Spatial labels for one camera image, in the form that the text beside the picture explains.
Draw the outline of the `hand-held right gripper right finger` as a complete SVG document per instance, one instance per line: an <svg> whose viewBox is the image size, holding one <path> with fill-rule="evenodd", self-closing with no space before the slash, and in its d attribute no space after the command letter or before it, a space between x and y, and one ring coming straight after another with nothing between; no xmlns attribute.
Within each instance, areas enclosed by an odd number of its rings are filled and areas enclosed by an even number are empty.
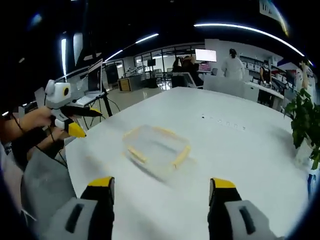
<svg viewBox="0 0 320 240"><path fill-rule="evenodd" d="M251 201L243 200L229 180L210 179L207 215L211 240L275 240L269 219Z"/></svg>

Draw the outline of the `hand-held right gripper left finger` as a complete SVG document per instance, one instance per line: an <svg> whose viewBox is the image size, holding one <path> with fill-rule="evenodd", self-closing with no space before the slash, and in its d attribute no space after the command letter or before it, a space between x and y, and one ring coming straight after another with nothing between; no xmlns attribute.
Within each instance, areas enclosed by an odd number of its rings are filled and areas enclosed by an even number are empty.
<svg viewBox="0 0 320 240"><path fill-rule="evenodd" d="M113 233L115 178L90 182L80 198L73 197L52 216L48 240L110 240Z"/></svg>

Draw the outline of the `person's left hand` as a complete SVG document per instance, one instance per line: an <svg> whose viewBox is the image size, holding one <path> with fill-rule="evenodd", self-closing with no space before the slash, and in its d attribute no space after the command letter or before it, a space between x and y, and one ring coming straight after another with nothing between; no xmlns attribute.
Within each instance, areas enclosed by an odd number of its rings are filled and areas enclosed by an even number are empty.
<svg viewBox="0 0 320 240"><path fill-rule="evenodd" d="M42 151L52 146L54 142L62 141L69 137L63 129L52 126L51 115L51 110L46 106L42 106L27 113L19 120L19 126L23 133L30 132L35 128L47 127L49 135L35 146Z"/></svg>

